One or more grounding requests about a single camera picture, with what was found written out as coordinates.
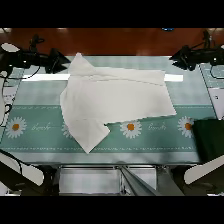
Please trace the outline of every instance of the white flower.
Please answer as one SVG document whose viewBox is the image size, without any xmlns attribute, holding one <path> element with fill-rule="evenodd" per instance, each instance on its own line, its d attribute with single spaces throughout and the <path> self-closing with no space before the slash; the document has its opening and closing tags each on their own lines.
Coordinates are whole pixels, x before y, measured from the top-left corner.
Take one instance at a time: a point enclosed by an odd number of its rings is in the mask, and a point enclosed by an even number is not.
<svg viewBox="0 0 224 224">
<path fill-rule="evenodd" d="M 69 130 L 68 130 L 68 126 L 63 123 L 62 125 L 62 132 L 63 132 L 63 135 L 66 137 L 66 138 L 73 138 L 72 135 L 69 133 Z"/>
<path fill-rule="evenodd" d="M 22 117 L 15 117 L 8 122 L 6 126 L 6 135 L 8 138 L 17 138 L 26 130 L 26 121 Z"/>
<path fill-rule="evenodd" d="M 126 138 L 135 138 L 136 136 L 139 136 L 141 134 L 140 131 L 142 130 L 142 125 L 137 120 L 123 122 L 120 127 L 120 131 L 123 131 L 123 135 L 125 135 Z"/>
<path fill-rule="evenodd" d="M 190 117 L 185 116 L 179 119 L 177 127 L 179 131 L 182 131 L 182 135 L 191 138 L 192 137 L 191 127 L 193 124 L 194 120 Z"/>
</svg>

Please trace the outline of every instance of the gray metal bar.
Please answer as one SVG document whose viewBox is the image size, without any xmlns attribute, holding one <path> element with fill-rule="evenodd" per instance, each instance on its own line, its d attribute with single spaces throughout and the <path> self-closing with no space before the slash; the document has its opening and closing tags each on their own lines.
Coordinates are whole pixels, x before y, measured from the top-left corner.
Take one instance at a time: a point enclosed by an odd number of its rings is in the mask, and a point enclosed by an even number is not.
<svg viewBox="0 0 224 224">
<path fill-rule="evenodd" d="M 161 196 L 158 191 L 149 186 L 145 181 L 128 170 L 125 166 L 118 167 L 123 174 L 130 190 L 135 196 Z"/>
</svg>

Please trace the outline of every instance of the wooden floor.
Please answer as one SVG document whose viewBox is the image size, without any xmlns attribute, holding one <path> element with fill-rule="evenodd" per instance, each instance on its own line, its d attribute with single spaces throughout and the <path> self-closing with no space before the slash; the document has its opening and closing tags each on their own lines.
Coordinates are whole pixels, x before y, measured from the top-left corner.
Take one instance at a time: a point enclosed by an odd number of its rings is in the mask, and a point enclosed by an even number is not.
<svg viewBox="0 0 224 224">
<path fill-rule="evenodd" d="M 205 28 L 7 28 L 0 29 L 0 43 L 8 42 L 28 48 L 29 40 L 39 34 L 45 42 L 39 52 L 49 53 L 57 48 L 64 55 L 144 55 L 169 56 L 183 45 L 202 42 Z M 224 44 L 224 29 L 208 28 L 217 44 Z"/>
</svg>

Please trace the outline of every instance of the crumpled towel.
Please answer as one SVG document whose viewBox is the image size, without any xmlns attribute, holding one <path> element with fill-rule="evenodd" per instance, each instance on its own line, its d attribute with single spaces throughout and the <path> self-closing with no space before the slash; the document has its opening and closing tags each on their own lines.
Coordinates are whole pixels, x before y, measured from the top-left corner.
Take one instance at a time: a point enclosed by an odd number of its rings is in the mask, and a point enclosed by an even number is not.
<svg viewBox="0 0 224 224">
<path fill-rule="evenodd" d="M 175 115 L 164 71 L 94 67 L 77 54 L 60 104 L 69 132 L 89 153 L 108 123 Z"/>
</svg>

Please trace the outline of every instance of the green tablecloth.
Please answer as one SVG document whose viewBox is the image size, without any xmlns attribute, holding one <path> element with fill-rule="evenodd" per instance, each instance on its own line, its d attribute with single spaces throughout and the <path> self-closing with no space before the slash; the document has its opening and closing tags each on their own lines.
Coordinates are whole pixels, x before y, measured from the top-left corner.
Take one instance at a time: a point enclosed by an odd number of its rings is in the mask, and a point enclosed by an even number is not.
<svg viewBox="0 0 224 224">
<path fill-rule="evenodd" d="M 166 83 L 177 115 L 135 121 L 140 128 L 140 134 L 135 138 L 125 136 L 121 130 L 121 126 L 128 123 L 108 125 L 111 133 L 87 155 L 71 138 L 63 123 L 59 96 L 67 81 L 22 81 L 3 134 L 1 148 L 24 161 L 40 163 L 199 162 L 191 125 L 196 119 L 215 118 L 215 113 L 198 67 L 192 72 L 181 70 L 172 65 L 169 57 L 85 58 L 94 66 L 160 69 L 167 74 L 183 75 L 183 82 Z M 30 75 L 35 70 L 32 67 L 25 70 L 24 74 Z M 22 132 L 15 138 L 13 129 L 19 127 L 23 127 Z"/>
</svg>

